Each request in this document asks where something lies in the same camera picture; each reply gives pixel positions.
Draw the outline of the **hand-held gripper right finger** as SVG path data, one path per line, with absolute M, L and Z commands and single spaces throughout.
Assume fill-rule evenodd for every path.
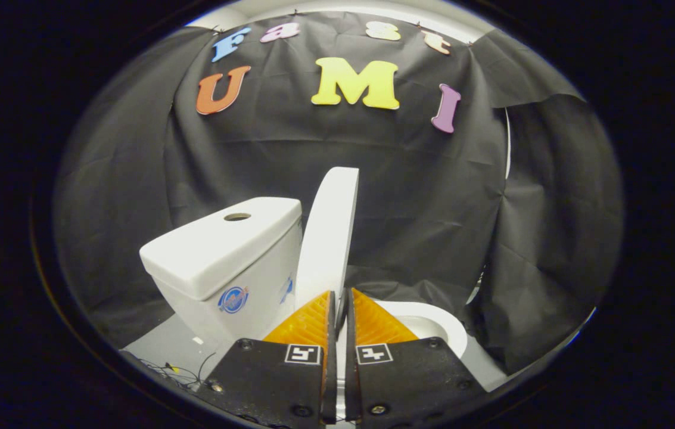
M 454 334 L 415 334 L 402 323 L 408 304 L 346 294 L 346 420 L 358 427 L 430 427 L 484 404 L 486 390 L 462 362 Z

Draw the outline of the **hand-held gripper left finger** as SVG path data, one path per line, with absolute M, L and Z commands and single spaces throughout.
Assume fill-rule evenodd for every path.
M 337 422 L 335 294 L 324 291 L 261 340 L 240 338 L 206 379 L 206 401 L 263 427 Z

